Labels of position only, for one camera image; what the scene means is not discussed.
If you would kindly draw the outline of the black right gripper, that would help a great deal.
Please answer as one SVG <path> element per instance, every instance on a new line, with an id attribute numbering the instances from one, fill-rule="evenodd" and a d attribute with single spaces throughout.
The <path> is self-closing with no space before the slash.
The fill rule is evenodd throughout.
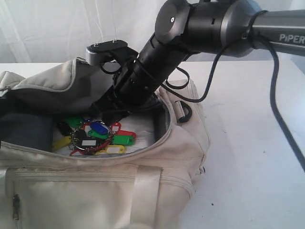
<path id="1" fill-rule="evenodd" d="M 103 119 L 122 119 L 129 112 L 156 104 L 157 61 L 129 59 L 113 77 L 113 84 L 92 104 Z"/>

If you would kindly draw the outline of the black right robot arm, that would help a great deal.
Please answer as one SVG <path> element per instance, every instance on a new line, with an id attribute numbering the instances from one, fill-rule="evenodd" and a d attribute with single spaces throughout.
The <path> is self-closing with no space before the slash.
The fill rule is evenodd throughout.
<path id="1" fill-rule="evenodd" d="M 93 106 L 128 112 L 146 104 L 167 77 L 199 53 L 244 57 L 262 49 L 266 39 L 276 52 L 303 56 L 305 12 L 267 11 L 252 0 L 168 0 L 161 7 L 154 33 L 140 52 L 114 40 L 87 48 L 87 61 L 103 67 L 116 61 L 110 88 Z"/>

